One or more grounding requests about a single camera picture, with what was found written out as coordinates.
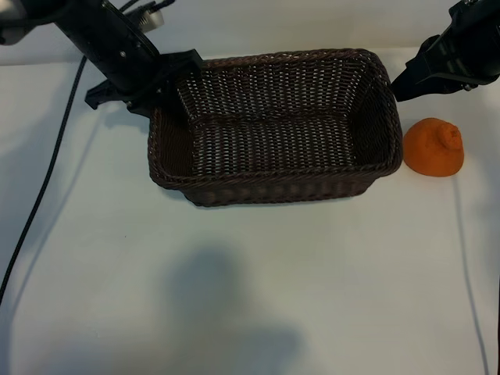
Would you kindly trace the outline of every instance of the white surface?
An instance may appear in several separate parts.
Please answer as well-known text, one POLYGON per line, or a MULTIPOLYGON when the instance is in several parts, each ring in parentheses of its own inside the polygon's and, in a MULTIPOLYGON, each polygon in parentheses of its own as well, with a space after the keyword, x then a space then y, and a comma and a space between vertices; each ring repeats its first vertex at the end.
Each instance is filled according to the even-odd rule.
MULTIPOLYGON (((345 47, 414 47, 451 23, 458 0, 177 0, 148 34, 161 52, 206 57, 345 47)), ((112 0, 117 7, 126 0, 112 0)), ((76 61, 55 26, 0 49, 0 64, 76 61)))
MULTIPOLYGON (((394 77, 416 50, 379 53, 394 77)), ((2 274, 76 69, 0 68, 2 274)), ((197 209, 149 179, 146 119, 84 104, 101 79, 0 309, 1 375, 483 374, 465 271, 495 373, 500 84, 399 106, 462 129, 455 179, 402 166, 358 198, 197 209)))

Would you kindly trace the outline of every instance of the white table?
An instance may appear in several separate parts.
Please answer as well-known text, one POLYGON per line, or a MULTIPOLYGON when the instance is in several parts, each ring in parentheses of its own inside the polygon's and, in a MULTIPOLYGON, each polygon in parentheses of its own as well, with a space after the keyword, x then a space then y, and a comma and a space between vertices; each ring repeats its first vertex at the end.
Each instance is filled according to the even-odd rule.
MULTIPOLYGON (((416 50, 377 52, 394 78, 416 50)), ((0 68, 2 274, 76 70, 0 68)), ((146 119, 87 107, 101 80, 86 68, 0 309, 1 375, 483 374, 478 328, 496 372, 500 84, 399 106, 405 129, 460 127, 456 178, 403 165, 358 198, 199 209, 149 179, 146 119)))

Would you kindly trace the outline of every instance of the black robotic arm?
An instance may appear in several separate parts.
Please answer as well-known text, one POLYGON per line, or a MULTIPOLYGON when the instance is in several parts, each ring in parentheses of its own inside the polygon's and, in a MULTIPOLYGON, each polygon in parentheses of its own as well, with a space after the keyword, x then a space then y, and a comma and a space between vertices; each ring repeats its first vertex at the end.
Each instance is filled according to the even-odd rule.
MULTIPOLYGON (((150 3, 135 18, 151 16, 154 6, 150 3)), ((500 1, 462 0, 450 15, 449 28, 427 39, 393 82, 398 101, 470 91, 498 79, 500 1)), ((34 26, 50 22, 108 78, 89 91, 86 101, 92 108, 122 100, 131 112, 148 116, 160 100, 182 116, 168 83, 184 70, 199 70, 196 51, 160 55, 138 25, 107 0, 0 0, 0 43, 16 43, 34 26)))

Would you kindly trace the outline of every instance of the woven texture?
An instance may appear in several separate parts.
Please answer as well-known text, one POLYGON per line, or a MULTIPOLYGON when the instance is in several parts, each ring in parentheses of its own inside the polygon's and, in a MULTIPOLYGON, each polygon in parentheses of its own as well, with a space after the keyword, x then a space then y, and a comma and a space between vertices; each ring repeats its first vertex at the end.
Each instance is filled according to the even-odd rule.
POLYGON ((196 205, 359 195, 401 165, 395 100, 372 52, 206 61, 177 90, 187 119, 154 110, 150 173, 196 205))

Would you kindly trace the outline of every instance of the wicker basket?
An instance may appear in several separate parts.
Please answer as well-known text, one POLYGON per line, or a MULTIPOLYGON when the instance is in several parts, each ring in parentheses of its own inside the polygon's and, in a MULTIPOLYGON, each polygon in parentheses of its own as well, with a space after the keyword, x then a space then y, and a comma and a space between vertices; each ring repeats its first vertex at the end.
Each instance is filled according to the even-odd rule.
POLYGON ((402 161, 395 100, 372 52, 206 61, 177 89, 188 120, 155 109, 150 174, 196 205, 350 197, 402 161))

